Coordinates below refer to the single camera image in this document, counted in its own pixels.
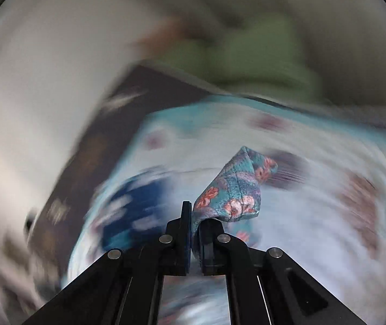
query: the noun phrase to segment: green fabric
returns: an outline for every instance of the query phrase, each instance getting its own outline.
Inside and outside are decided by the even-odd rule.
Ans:
[[[214,45],[183,40],[160,61],[236,93],[303,102],[322,96],[293,25],[283,15],[265,16]]]

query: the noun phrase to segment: floral fabric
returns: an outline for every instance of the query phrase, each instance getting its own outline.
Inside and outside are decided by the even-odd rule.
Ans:
[[[225,222],[251,219],[259,214],[260,188],[277,171],[277,163],[243,146],[197,198],[192,212],[192,248],[203,220]]]
[[[379,240],[376,231],[378,191],[365,177],[354,172],[348,174],[348,186],[339,195],[347,208],[344,218],[357,231],[372,259],[378,257]]]

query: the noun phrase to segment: blue floral cloth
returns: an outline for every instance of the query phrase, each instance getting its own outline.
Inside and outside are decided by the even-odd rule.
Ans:
[[[163,171],[150,168],[117,189],[91,224],[104,251],[127,250],[164,233],[161,200],[167,184]]]
[[[199,224],[214,218],[225,222],[251,219],[259,214],[259,184],[277,171],[277,164],[243,146],[194,202],[192,248],[196,252]]]

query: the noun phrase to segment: metal pin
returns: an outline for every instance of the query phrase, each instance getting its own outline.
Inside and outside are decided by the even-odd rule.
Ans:
[[[230,241],[230,236],[222,233],[222,234],[218,235],[217,241],[219,241],[221,243],[227,243]]]
[[[109,259],[118,259],[121,256],[121,252],[118,249],[112,249],[107,253]]]
[[[170,234],[163,234],[160,236],[159,241],[161,243],[170,243],[173,241],[173,237]]]
[[[283,255],[283,251],[280,248],[271,248],[268,251],[269,255],[272,256],[273,258],[280,258]]]

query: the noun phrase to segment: dark brown surface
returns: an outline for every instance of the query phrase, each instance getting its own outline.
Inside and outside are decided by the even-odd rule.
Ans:
[[[101,111],[89,125],[35,223],[30,247],[58,265],[61,274],[67,270],[95,188],[108,178],[146,115],[208,95],[205,90],[145,66],[134,68],[110,97],[130,93],[143,94],[109,114]],[[51,209],[56,200],[58,203]],[[60,219],[56,219],[58,207],[66,212]]]

